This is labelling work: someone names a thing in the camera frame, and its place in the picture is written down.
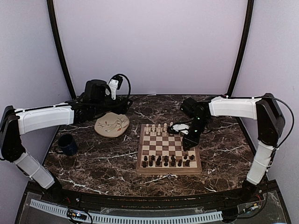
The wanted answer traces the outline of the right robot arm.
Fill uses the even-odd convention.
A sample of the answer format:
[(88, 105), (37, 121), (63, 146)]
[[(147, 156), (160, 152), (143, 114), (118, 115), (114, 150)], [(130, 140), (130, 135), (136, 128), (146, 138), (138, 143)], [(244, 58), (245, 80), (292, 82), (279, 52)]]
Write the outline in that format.
[(167, 127), (169, 134), (183, 134), (182, 146), (188, 150), (199, 144), (212, 117), (235, 117), (256, 122), (256, 149), (251, 168), (246, 176), (246, 185), (238, 198), (249, 202), (256, 196), (256, 188), (274, 160), (275, 153), (288, 139), (295, 125), (295, 114), (283, 100), (271, 93), (253, 97), (209, 95), (203, 100), (185, 99), (180, 110), (189, 121), (173, 123)]

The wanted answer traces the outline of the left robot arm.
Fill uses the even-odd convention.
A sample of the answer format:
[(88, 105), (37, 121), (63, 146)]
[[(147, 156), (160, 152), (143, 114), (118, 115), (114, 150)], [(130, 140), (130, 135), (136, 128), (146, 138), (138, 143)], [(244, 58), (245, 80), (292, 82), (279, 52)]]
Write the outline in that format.
[(92, 121), (108, 112), (125, 114), (133, 102), (129, 96), (118, 96), (116, 92), (127, 79), (123, 74), (116, 74), (109, 82), (89, 80), (80, 96), (56, 105), (30, 109), (7, 106), (0, 122), (0, 159), (14, 163), (42, 188), (48, 189), (47, 195), (55, 203), (63, 203), (66, 193), (57, 186), (59, 181), (25, 149), (21, 135), (52, 126)]

